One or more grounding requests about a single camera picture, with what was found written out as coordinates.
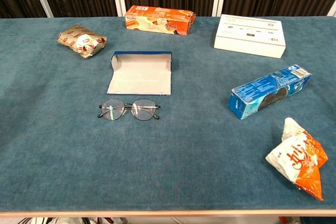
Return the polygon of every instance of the white box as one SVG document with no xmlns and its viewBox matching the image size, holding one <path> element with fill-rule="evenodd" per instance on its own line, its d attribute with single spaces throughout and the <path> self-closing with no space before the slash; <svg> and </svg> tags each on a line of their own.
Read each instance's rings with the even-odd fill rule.
<svg viewBox="0 0 336 224">
<path fill-rule="evenodd" d="M 171 52 L 116 51 L 107 94 L 171 94 Z"/>
<path fill-rule="evenodd" d="M 281 21 L 222 14 L 214 47 L 281 58 L 286 43 Z"/>
</svg>

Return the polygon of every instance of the blue cardboard box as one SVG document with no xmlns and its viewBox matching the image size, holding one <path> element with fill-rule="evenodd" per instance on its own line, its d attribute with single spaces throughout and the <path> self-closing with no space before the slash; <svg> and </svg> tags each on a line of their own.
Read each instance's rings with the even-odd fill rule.
<svg viewBox="0 0 336 224">
<path fill-rule="evenodd" d="M 227 106 L 244 119 L 303 89 L 311 74 L 293 65 L 232 89 Z"/>
</svg>

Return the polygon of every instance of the orange snack bag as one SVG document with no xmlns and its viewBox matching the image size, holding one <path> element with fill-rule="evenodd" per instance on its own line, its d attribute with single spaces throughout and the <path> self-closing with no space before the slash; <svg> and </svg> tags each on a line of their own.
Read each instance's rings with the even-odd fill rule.
<svg viewBox="0 0 336 224">
<path fill-rule="evenodd" d="M 266 160 L 293 184 L 323 200 L 319 168 L 328 157 L 321 144 L 292 118 L 285 119 L 282 143 Z"/>
</svg>

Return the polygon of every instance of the table edge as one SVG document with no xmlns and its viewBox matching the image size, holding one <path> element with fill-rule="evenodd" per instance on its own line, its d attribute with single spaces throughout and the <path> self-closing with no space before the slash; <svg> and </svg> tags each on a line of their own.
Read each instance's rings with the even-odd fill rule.
<svg viewBox="0 0 336 224">
<path fill-rule="evenodd" d="M 158 211 L 7 211 L 0 217 L 238 217 L 336 216 L 336 209 L 158 210 Z"/>
</svg>

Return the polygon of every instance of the blue tablecloth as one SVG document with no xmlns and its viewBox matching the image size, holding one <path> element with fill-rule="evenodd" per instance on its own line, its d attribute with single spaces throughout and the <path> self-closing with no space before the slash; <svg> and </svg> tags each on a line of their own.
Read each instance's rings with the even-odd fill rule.
<svg viewBox="0 0 336 224">
<path fill-rule="evenodd" d="M 335 209 L 336 18 L 282 21 L 281 59 L 213 48 L 219 18 L 188 36 L 126 30 L 122 18 L 0 20 L 0 211 Z M 108 36 L 84 60 L 56 43 L 81 24 Z M 172 51 L 172 95 L 106 95 L 115 50 Z M 303 91 L 239 120 L 230 90 L 299 64 Z M 98 119 L 108 98 L 150 98 L 160 120 Z M 298 190 L 265 156 L 294 118 L 329 156 L 324 201 Z"/>
</svg>

